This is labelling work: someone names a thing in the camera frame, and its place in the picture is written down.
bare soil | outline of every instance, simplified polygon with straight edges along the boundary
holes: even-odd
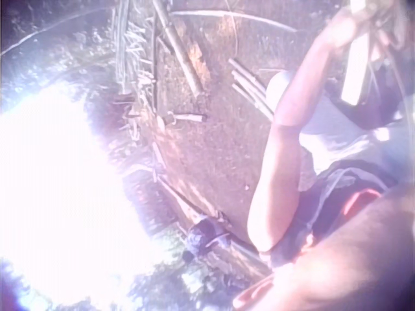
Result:
[[[202,113],[207,122],[179,121],[165,133],[151,116],[147,125],[167,164],[171,185],[208,214],[218,209],[244,241],[250,201],[259,178],[269,121],[231,85],[229,58],[236,57],[266,85],[276,69],[296,70],[340,0],[229,0],[232,10],[285,23],[300,31],[230,17],[175,17],[206,95],[194,99],[175,56],[159,48],[158,113]],[[175,1],[175,10],[222,9],[225,0]],[[310,176],[303,176],[306,187]]]

